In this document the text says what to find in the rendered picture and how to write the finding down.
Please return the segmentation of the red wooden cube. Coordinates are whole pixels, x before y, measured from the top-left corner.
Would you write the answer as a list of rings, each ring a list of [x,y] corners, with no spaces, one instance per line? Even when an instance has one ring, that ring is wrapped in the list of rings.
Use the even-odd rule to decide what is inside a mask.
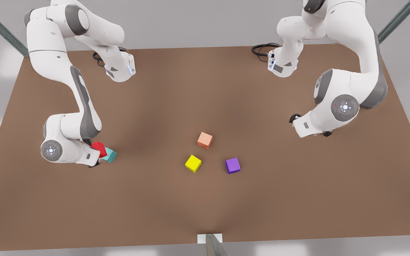
[[[107,156],[107,150],[103,143],[96,141],[91,143],[91,147],[99,151],[99,158]]]

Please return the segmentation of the teal wooden cube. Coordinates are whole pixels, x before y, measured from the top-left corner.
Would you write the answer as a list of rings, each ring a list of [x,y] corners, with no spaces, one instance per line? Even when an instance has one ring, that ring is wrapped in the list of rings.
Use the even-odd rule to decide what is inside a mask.
[[[105,150],[106,150],[107,155],[100,158],[100,161],[113,162],[117,156],[117,152],[107,147],[105,147]]]

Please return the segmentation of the purple wooden cube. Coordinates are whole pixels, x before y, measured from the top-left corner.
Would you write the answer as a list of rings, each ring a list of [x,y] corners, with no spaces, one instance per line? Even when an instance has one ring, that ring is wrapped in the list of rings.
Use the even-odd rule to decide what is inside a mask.
[[[236,173],[241,170],[238,158],[226,160],[226,170],[228,174]]]

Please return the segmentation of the orange wooden cube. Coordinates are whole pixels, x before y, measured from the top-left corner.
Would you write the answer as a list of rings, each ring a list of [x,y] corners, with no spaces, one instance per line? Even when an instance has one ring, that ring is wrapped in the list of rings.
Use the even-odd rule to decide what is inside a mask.
[[[212,142],[212,136],[211,135],[209,135],[207,133],[204,133],[204,132],[200,133],[200,136],[197,140],[197,144],[200,147],[205,148],[205,149],[209,149],[211,142]]]

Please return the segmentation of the yellow wooden cube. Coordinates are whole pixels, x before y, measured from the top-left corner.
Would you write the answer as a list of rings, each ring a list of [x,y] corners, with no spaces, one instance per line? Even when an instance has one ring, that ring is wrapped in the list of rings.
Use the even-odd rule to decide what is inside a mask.
[[[199,158],[195,157],[194,155],[190,155],[189,159],[184,165],[191,172],[196,173],[201,164],[202,161]]]

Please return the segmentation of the white frame post foot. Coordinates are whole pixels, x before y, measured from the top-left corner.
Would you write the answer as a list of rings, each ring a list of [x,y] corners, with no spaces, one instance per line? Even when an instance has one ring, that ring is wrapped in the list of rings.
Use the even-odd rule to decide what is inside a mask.
[[[210,234],[210,235],[211,235],[211,236],[214,236],[215,239],[216,239],[216,241],[218,241],[219,243],[223,243],[222,233]],[[205,244],[207,237],[209,237],[208,234],[198,234],[198,235],[197,235],[197,243],[198,243],[198,244]]]

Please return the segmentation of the silver frame post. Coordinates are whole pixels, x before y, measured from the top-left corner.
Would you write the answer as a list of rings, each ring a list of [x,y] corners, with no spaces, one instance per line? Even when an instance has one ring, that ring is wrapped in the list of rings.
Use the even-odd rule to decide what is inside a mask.
[[[229,256],[214,234],[206,234],[206,256]]]
[[[7,29],[7,27],[4,26],[1,22],[0,22],[0,35],[10,45],[12,45],[13,48],[18,50],[18,52],[21,53],[21,55],[23,55],[23,57],[28,57],[29,56],[29,52],[28,52],[27,47],[12,32],[10,32]]]
[[[378,42],[381,44],[394,30],[410,15],[410,0],[401,10],[385,25],[378,34]]]

